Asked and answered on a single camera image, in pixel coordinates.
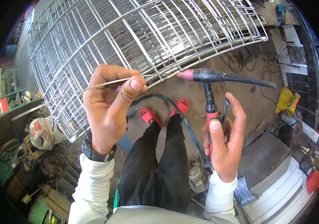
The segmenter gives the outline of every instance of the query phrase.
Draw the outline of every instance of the green stripe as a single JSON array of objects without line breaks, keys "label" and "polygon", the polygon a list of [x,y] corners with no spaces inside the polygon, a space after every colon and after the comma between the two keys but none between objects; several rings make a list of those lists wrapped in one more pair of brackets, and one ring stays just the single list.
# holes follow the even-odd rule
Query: green stripe
[{"label": "green stripe", "polygon": [[117,200],[118,200],[118,188],[116,188],[115,200],[113,201],[113,209],[117,208]]}]

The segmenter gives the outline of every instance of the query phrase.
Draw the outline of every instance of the sleeve cuff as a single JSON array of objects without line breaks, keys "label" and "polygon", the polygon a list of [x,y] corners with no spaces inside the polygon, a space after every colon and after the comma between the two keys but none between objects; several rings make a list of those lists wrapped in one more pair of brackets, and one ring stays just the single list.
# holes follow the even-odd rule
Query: sleeve cuff
[{"label": "sleeve cuff", "polygon": [[97,162],[87,158],[84,154],[80,155],[80,164],[83,171],[92,175],[103,175],[110,172],[114,165],[115,160],[112,159],[108,162]]},{"label": "sleeve cuff", "polygon": [[234,180],[232,182],[229,182],[229,183],[223,182],[220,179],[219,174],[216,171],[213,171],[213,174],[209,177],[209,181],[215,187],[218,187],[220,189],[228,189],[228,190],[231,190],[231,191],[233,191],[238,185],[238,179],[237,178],[234,178]]}]

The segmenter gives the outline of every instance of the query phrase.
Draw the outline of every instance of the hand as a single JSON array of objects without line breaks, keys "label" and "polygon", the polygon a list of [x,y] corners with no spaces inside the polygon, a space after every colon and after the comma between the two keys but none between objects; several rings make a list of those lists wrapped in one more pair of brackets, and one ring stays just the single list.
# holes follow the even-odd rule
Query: hand
[{"label": "hand", "polygon": [[[235,116],[234,124],[229,117],[227,117],[225,136],[223,134],[222,125],[217,119],[211,120],[209,127],[210,137],[213,143],[211,157],[213,169],[219,174],[219,177],[223,182],[229,183],[237,177],[247,115],[239,101],[231,93],[226,92],[225,97],[228,98],[229,104],[232,106],[232,111]],[[205,154],[209,155],[207,124],[204,125],[202,131],[204,132],[203,141]]]},{"label": "hand", "polygon": [[121,139],[126,131],[126,114],[133,100],[139,93],[146,92],[146,81],[139,71],[129,70],[117,65],[99,65],[88,87],[130,78],[120,88],[121,83],[101,86],[86,90],[83,104],[92,131],[92,148],[95,152],[106,155]]}]

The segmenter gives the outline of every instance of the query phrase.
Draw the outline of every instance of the yellow bag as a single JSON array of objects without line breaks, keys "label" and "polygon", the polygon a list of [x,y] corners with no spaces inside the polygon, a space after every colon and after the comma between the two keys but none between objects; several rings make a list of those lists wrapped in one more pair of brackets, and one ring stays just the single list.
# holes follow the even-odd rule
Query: yellow bag
[{"label": "yellow bag", "polygon": [[297,92],[293,94],[287,87],[281,88],[275,113],[279,113],[280,111],[287,111],[289,115],[293,116],[296,105],[299,102],[299,98],[300,95]]}]

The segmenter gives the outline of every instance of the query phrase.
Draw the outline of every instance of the wristwatch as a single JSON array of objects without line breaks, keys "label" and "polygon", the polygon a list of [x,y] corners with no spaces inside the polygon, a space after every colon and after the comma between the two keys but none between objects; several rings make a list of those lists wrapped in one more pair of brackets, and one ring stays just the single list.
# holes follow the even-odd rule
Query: wristwatch
[{"label": "wristwatch", "polygon": [[95,152],[91,146],[92,143],[92,132],[88,131],[85,139],[83,140],[81,149],[85,156],[96,162],[108,162],[115,157],[116,145],[114,145],[111,151],[107,155],[101,155]]}]

